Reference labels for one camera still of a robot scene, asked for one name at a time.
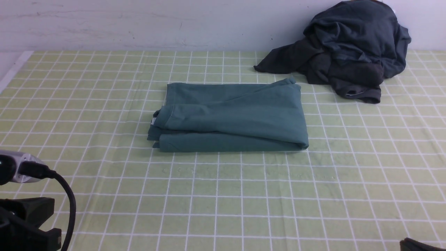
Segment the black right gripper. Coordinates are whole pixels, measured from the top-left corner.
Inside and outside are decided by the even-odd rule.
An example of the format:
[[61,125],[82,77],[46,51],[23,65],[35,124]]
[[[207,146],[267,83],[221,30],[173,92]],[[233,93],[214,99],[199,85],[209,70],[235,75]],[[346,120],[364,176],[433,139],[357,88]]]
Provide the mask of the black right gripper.
[[445,249],[430,246],[413,240],[411,238],[405,238],[400,241],[400,251],[446,251]]

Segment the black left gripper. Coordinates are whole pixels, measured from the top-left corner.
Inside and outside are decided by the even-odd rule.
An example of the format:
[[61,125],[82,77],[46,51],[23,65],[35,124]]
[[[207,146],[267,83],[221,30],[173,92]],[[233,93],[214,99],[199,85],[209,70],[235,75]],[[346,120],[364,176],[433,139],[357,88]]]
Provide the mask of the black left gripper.
[[54,214],[55,200],[48,197],[0,200],[2,251],[58,251],[62,231],[40,227]]

